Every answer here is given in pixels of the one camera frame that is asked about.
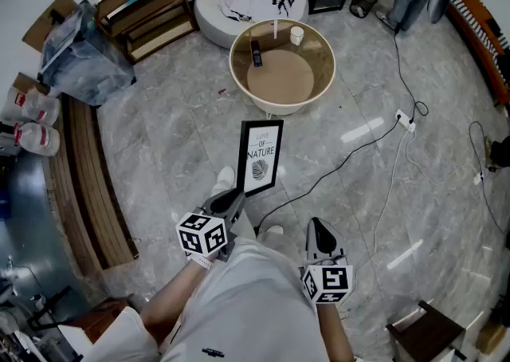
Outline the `white wristband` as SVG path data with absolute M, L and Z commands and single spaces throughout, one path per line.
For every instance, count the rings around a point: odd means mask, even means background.
M 193 262 L 197 263 L 198 265 L 200 265 L 202 268 L 204 268 L 206 270 L 209 270 L 215 262 L 215 258 L 209 259 L 207 257 L 203 257 L 202 255 L 199 255 L 196 253 L 190 253 L 186 256 L 186 258 L 189 261 L 193 261 Z

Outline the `person's right forearm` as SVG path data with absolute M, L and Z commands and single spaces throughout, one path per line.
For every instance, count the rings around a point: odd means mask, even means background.
M 355 362 L 337 308 L 333 304 L 318 304 L 316 310 L 330 362 Z

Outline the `person's left forearm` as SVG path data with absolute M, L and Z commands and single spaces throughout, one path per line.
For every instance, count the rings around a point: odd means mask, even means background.
M 171 334 L 187 301 L 202 282 L 206 272 L 207 269 L 197 262 L 189 261 L 143 307 L 140 312 L 143 326 L 157 345 L 162 345 Z

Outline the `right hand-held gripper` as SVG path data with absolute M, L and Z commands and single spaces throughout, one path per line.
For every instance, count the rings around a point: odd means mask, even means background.
M 307 260 L 300 269 L 304 295 L 314 305 L 338 304 L 352 293 L 353 266 L 344 256 L 342 234 L 329 222 L 313 217 L 307 228 Z

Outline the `dark wooden chair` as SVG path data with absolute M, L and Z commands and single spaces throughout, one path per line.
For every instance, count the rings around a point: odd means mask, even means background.
M 418 315 L 409 315 L 401 324 L 388 324 L 394 351 L 392 362 L 436 362 L 450 351 L 460 352 L 465 328 L 435 309 L 426 301 L 418 302 Z

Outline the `brown wooden stool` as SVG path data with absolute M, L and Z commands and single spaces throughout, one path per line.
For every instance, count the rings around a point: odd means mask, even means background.
M 127 298 L 109 297 L 73 320 L 70 325 L 82 329 L 85 336 L 94 344 L 129 305 Z

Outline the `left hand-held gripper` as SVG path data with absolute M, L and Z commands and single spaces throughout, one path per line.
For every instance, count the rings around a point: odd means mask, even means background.
M 231 228 L 241 216 L 245 201 L 244 191 L 231 188 L 208 198 L 194 212 L 186 213 L 175 226 L 184 254 L 201 259 L 215 255 L 217 260 L 227 262 L 236 238 Z

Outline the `white leaf-print cloth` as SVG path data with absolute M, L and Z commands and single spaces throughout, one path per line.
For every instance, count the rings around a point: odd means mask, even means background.
M 238 22 L 262 22 L 289 18 L 296 0 L 220 0 L 224 16 Z

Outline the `wooden shelf rack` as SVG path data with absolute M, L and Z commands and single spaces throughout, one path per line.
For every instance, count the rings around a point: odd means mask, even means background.
M 102 0 L 95 22 L 133 65 L 198 30 L 188 0 Z

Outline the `person's white left shoe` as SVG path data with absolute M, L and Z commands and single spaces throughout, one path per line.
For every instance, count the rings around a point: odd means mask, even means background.
M 216 183 L 214 184 L 210 196 L 213 197 L 223 191 L 230 190 L 235 182 L 235 171 L 231 166 L 225 166 L 223 167 L 219 173 L 216 180 Z

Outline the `person's light trousers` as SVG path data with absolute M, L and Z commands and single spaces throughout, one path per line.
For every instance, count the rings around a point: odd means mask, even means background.
M 300 255 L 296 244 L 288 236 L 271 230 L 256 236 L 244 210 L 232 231 L 235 238 L 229 259 L 215 262 L 206 272 L 208 277 L 245 284 L 247 281 L 276 279 L 280 274 L 296 272 Z

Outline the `black framed nature print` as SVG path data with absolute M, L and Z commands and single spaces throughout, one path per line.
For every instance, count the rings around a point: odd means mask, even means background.
M 246 197 L 275 186 L 283 126 L 283 120 L 241 122 L 236 188 Z

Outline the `clear red-label water jug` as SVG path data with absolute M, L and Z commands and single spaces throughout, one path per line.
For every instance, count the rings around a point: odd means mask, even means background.
M 16 124 L 14 137 L 16 145 L 37 155 L 55 156 L 60 148 L 58 130 L 34 122 L 23 125 Z
M 23 93 L 11 88 L 2 117 L 7 120 L 26 122 L 32 120 L 39 124 L 53 126 L 59 117 L 61 102 L 57 98 L 46 96 L 35 88 Z

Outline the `black metal stand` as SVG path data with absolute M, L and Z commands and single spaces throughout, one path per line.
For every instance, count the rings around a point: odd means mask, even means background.
M 63 325 L 65 323 L 70 322 L 70 319 L 68 319 L 65 321 L 59 321 L 59 322 L 54 321 L 52 323 L 42 324 L 40 322 L 40 319 L 45 314 L 51 313 L 54 310 L 55 305 L 62 298 L 64 298 L 66 295 L 68 295 L 72 290 L 73 290 L 72 287 L 70 285 L 67 285 L 66 287 L 63 288 L 63 290 L 61 290 L 58 293 L 51 296 L 51 298 L 46 301 L 46 303 L 43 305 L 43 307 L 41 309 L 39 309 L 37 312 L 33 313 L 32 316 L 26 321 L 28 326 L 34 332 L 38 332 L 38 331 L 43 331 L 43 330 L 48 330 L 48 329 L 55 329 L 59 325 Z

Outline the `person's white shirt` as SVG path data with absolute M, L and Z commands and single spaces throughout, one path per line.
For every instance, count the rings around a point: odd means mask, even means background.
M 206 273 L 160 350 L 140 315 L 125 308 L 83 362 L 328 362 L 316 312 L 283 254 L 239 238 Z

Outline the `round glass coffee table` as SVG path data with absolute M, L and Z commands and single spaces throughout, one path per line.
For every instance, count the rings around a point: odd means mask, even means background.
M 300 45 L 290 29 L 300 26 Z M 255 68 L 250 42 L 257 40 L 263 65 Z M 273 19 L 242 32 L 229 52 L 229 68 L 240 90 L 267 117 L 291 115 L 322 97 L 335 78 L 335 55 L 324 36 L 302 22 Z

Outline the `black floor device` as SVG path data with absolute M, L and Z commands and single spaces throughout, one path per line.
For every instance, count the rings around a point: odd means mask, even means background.
M 501 142 L 488 142 L 488 163 L 494 168 L 510 167 L 510 136 Z

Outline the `white power strip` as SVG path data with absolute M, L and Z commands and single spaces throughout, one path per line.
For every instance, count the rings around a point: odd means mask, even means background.
M 395 117 L 398 123 L 401 124 L 408 132 L 413 133 L 416 128 L 416 124 L 413 119 L 409 118 L 401 109 L 398 109 L 395 113 Z

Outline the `black mesh wastebasket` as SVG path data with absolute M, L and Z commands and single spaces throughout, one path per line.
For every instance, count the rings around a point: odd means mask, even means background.
M 351 0 L 349 10 L 357 18 L 365 18 L 378 0 Z

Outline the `striped black white cushion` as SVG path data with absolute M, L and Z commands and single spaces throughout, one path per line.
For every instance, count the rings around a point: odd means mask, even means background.
M 462 21 L 491 57 L 503 87 L 510 90 L 510 41 L 481 0 L 450 0 Z

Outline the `orange sofa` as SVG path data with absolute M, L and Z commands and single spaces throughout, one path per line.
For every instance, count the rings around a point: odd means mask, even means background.
M 510 41 L 481 0 L 450 0 L 447 18 L 472 54 L 495 105 L 510 104 Z

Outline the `curved wooden slat bench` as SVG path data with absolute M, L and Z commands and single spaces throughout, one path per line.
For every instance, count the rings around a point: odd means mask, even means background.
M 58 153 L 49 159 L 58 214 L 81 274 L 133 262 L 139 256 L 112 185 L 97 109 L 66 94 L 55 123 Z

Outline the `brown cardboard box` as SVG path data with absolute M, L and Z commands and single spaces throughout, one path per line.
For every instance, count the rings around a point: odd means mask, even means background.
M 504 339 L 506 332 L 507 328 L 502 324 L 487 321 L 478 334 L 476 349 L 483 355 L 492 354 Z
M 51 30 L 61 25 L 76 7 L 74 0 L 55 0 L 31 25 L 22 41 L 40 53 Z
M 50 92 L 50 88 L 47 85 L 44 85 L 37 80 L 34 80 L 33 78 L 25 75 L 24 73 L 19 73 L 16 76 L 12 84 L 12 87 L 24 94 L 27 94 L 27 92 L 30 89 L 36 89 L 38 92 L 44 95 L 48 95 Z

